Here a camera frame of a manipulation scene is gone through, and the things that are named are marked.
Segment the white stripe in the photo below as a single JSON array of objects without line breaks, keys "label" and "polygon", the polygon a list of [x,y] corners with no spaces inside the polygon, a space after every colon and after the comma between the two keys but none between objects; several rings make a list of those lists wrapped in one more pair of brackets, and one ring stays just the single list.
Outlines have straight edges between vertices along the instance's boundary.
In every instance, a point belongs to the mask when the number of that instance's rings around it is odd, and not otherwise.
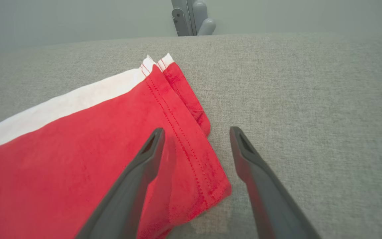
[{"label": "white stripe", "polygon": [[128,70],[77,88],[5,119],[0,122],[0,145],[44,127],[59,118],[129,92],[151,73],[154,64],[150,56],[147,56],[138,69]]},{"label": "white stripe", "polygon": [[163,57],[161,60],[157,62],[157,65],[161,69],[161,71],[165,71],[166,68],[169,67],[170,64],[172,64],[174,60],[172,59],[172,56],[167,53],[165,57]]}]

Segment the gray upholstered surface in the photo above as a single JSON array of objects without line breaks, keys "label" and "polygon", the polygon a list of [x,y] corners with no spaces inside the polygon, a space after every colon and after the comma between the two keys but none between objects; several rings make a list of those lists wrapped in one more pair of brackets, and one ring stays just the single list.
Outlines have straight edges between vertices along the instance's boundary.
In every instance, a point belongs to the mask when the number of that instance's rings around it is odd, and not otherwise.
[{"label": "gray upholstered surface", "polygon": [[382,37],[111,40],[0,53],[0,121],[171,53],[211,121],[232,196],[170,238],[255,238],[235,174],[237,125],[324,238],[382,238]]}]

